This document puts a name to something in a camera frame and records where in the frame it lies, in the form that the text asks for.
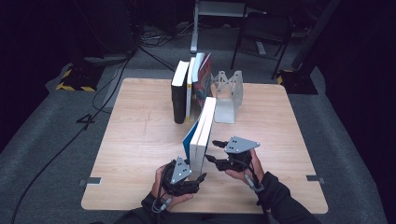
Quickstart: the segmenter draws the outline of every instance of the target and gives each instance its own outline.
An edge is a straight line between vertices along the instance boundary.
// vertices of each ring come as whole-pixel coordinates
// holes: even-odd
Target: human hand
[[[151,194],[155,198],[158,197],[158,191],[159,191],[160,184],[161,184],[161,177],[163,175],[163,171],[165,169],[165,166],[166,165],[163,165],[162,167],[158,168],[155,171],[155,181],[154,181],[154,184],[152,184],[152,189],[151,189]],[[165,190],[163,188],[161,188],[161,193],[162,194],[165,193]],[[172,197],[172,195],[169,195],[167,193],[165,193],[163,195],[163,199],[165,199],[165,200],[168,200],[171,197]],[[184,203],[184,202],[186,202],[186,201],[188,201],[188,200],[190,200],[192,198],[193,198],[192,194],[184,194],[184,195],[181,195],[181,196],[178,196],[178,197],[174,196],[172,198],[172,202],[170,202],[169,205],[166,207],[166,210],[168,210],[168,212],[170,212],[172,210],[172,208],[174,206],[176,206],[177,204]]]
[[[264,174],[265,174],[264,170],[262,169],[262,163],[260,162],[259,158],[257,157],[256,150],[254,150],[254,148],[250,150],[250,154],[251,154],[250,167],[253,169],[257,178],[259,178],[259,182],[261,183],[262,178],[264,177]],[[248,181],[245,179],[245,174],[247,174],[250,177],[250,179],[253,179],[253,175],[249,169],[246,169],[244,172],[236,172],[233,170],[226,170],[225,174],[231,176],[234,179],[242,180],[247,185],[248,185]]]

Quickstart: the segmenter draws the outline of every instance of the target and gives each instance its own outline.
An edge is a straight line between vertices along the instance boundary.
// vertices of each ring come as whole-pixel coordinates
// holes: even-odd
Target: wooden tabletop
[[[91,210],[130,210],[140,207],[151,190],[155,170],[181,156],[182,140],[192,125],[173,120],[170,80],[125,78],[111,114],[81,205]],[[235,124],[213,123],[207,154],[227,158],[212,140],[236,135],[260,142],[256,148],[265,171],[279,177],[291,195],[311,213],[328,211],[288,95],[279,85],[244,83],[244,99]],[[206,179],[190,200],[175,212],[261,213],[256,194],[239,180],[205,161]]]

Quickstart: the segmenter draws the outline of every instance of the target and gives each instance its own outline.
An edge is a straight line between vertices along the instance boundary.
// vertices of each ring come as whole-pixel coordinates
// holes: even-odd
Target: gray carpet
[[[229,65],[236,34],[236,30],[227,28],[200,33],[198,49],[212,52],[213,71],[231,72]],[[146,50],[175,67],[179,60],[190,58],[190,41],[191,36],[187,35],[163,47]],[[291,43],[280,68],[290,68],[300,47],[300,40]],[[244,82],[275,83],[270,78],[274,66],[275,62],[239,53],[235,69],[243,71]],[[106,68],[98,85],[98,89],[105,88],[99,92],[56,91],[64,70],[49,81],[47,99],[0,154],[0,223],[10,223],[18,199],[30,181],[83,127],[76,121],[96,113],[93,99],[95,106],[102,106],[115,87],[107,83],[118,67]],[[128,63],[124,75],[171,78],[172,73],[139,50]],[[318,218],[323,223],[387,223],[375,182],[332,110],[318,69],[312,78],[319,95],[290,95],[289,98],[317,174],[325,180],[322,189],[329,212]],[[112,223],[124,213],[86,211],[80,206],[84,188],[78,183],[90,176],[109,117],[107,113],[100,113],[95,123],[44,171],[24,197],[15,223]]]

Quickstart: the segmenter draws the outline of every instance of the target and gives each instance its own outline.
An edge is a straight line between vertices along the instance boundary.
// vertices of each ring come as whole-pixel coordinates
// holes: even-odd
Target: black sleeve
[[[149,193],[148,196],[146,196],[146,198],[142,201],[142,207],[128,211],[120,219],[118,219],[115,224],[152,224],[156,223],[157,218],[164,220],[169,215],[169,212],[164,210],[161,211],[159,215],[152,212],[151,206],[154,201],[155,197]]]
[[[276,176],[265,173],[262,185],[264,190],[257,193],[262,211],[271,209],[272,216],[279,223],[320,223],[305,207],[291,198],[290,190]]]

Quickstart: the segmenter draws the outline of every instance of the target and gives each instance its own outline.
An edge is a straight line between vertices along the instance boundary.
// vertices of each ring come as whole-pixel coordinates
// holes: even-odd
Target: person's arm
[[[161,177],[163,175],[163,170],[165,169],[165,165],[158,168],[155,172],[155,181],[152,185],[151,192],[146,196],[146,198],[142,201],[142,207],[130,210],[125,213],[120,219],[118,219],[115,224],[126,224],[126,223],[137,223],[137,224],[152,224],[156,223],[157,219],[161,220],[165,219],[172,208],[179,203],[184,203],[190,199],[192,199],[192,194],[184,194],[178,197],[173,197],[172,201],[169,205],[163,209],[160,213],[153,212],[152,205],[154,204],[156,197],[158,196],[158,191],[161,185]],[[166,201],[172,196],[169,194],[164,194],[162,198]]]
[[[290,190],[280,183],[276,176],[269,172],[264,172],[254,149],[250,150],[250,154],[252,157],[251,167],[264,186],[264,190],[257,193],[263,212],[271,209],[272,216],[281,224],[320,223],[315,216],[290,196]],[[252,178],[252,173],[249,170],[246,170],[245,173],[227,170],[225,173],[235,179],[244,181],[246,184],[248,182],[245,179],[245,173]]]

